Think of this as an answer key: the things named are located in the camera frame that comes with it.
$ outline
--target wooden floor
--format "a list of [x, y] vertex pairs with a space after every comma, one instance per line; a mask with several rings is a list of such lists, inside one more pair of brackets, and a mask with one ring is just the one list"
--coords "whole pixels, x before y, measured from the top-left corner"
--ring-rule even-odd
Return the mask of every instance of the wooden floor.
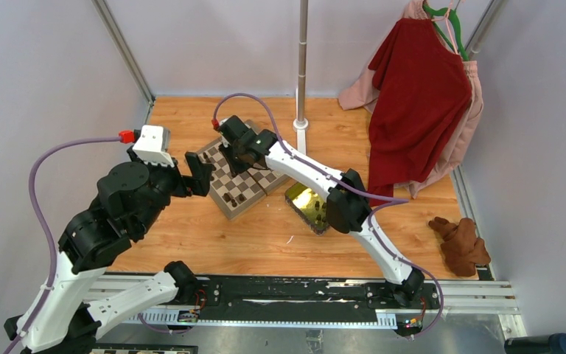
[[[209, 97], [156, 100], [150, 124], [172, 131], [170, 153], [180, 160], [182, 173], [189, 174], [185, 152], [196, 151], [217, 137], [211, 118], [218, 101]], [[294, 99], [271, 98], [266, 102], [281, 135], [295, 145]], [[270, 128], [263, 108], [249, 99], [227, 101], [219, 118], [232, 114]], [[342, 111], [334, 99], [309, 99], [307, 117], [309, 156], [339, 170], [353, 168], [366, 183], [370, 115], [363, 109]], [[374, 261], [353, 237], [332, 229], [316, 236], [309, 230], [284, 201], [283, 193], [292, 184], [288, 181], [233, 221], [227, 220], [209, 197], [174, 199], [146, 238], [118, 257], [111, 269], [159, 271], [170, 261], [183, 260], [196, 274], [381, 277]], [[402, 189], [396, 190], [396, 196], [409, 197]], [[385, 208], [377, 217], [406, 257], [438, 278], [456, 278], [443, 262], [439, 237], [427, 226], [436, 215], [452, 221], [460, 218], [449, 176], [422, 190], [416, 200]], [[293, 240], [286, 244], [292, 235]]]

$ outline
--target gold tray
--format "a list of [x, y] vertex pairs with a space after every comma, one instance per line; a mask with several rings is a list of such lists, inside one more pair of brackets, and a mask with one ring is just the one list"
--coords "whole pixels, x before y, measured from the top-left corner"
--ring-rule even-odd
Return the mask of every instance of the gold tray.
[[317, 235], [329, 228], [326, 222], [326, 202], [304, 184], [296, 183], [285, 191], [285, 201]]

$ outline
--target red connector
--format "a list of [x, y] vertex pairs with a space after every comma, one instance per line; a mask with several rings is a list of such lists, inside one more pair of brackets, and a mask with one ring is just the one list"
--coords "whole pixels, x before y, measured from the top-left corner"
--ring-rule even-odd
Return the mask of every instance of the red connector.
[[134, 131], [121, 131], [118, 133], [118, 136], [120, 136], [120, 142], [122, 144], [129, 144], [136, 141], [136, 133]]

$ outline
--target white wall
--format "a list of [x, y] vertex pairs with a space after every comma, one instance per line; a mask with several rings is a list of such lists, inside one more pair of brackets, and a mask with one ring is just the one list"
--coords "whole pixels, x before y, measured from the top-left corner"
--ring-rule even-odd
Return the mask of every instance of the white wall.
[[[155, 94], [294, 93], [299, 0], [108, 2]], [[460, 4], [464, 43], [488, 2]], [[353, 83], [407, 3], [309, 0], [308, 94], [335, 96]]]
[[[58, 143], [134, 128], [145, 114], [90, 1], [0, 1], [0, 353], [4, 320], [29, 307], [48, 271], [27, 194], [32, 163]], [[97, 179], [125, 160], [124, 149], [76, 147], [41, 167], [40, 205], [55, 238], [89, 205]]]
[[465, 172], [530, 334], [566, 331], [566, 1], [507, 1], [479, 55]]

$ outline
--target metal pole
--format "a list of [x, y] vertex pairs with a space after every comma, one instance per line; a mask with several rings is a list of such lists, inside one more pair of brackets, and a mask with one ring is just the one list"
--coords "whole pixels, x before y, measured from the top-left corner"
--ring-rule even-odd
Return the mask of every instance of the metal pole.
[[304, 100], [305, 91], [305, 74], [307, 73], [307, 14], [309, 12], [309, 0], [301, 0], [301, 24], [300, 38], [298, 40], [298, 110], [296, 111], [296, 120], [298, 123], [304, 124]]
[[103, 23], [107, 27], [113, 42], [118, 47], [118, 51], [122, 55], [122, 59], [125, 61], [125, 64], [129, 68], [129, 71], [133, 75], [133, 78], [136, 80], [136, 84], [140, 88], [140, 92], [142, 96], [148, 101], [149, 108], [153, 106], [153, 102], [155, 101], [155, 96], [150, 90], [146, 80], [144, 79], [144, 74], [140, 70], [136, 59], [133, 57], [133, 54], [129, 50], [129, 46], [125, 41], [125, 38], [122, 36], [120, 32], [120, 28], [118, 28], [118, 24], [116, 20], [113, 18], [109, 6], [106, 0], [92, 0], [92, 4], [97, 9], [100, 18], [102, 19]]
[[472, 37], [467, 41], [465, 46], [465, 52], [468, 54], [470, 59], [476, 56], [481, 50], [481, 46], [485, 41], [489, 29], [492, 27], [494, 21], [498, 17], [500, 10], [506, 4], [506, 0], [491, 0], [480, 21], [476, 25]]

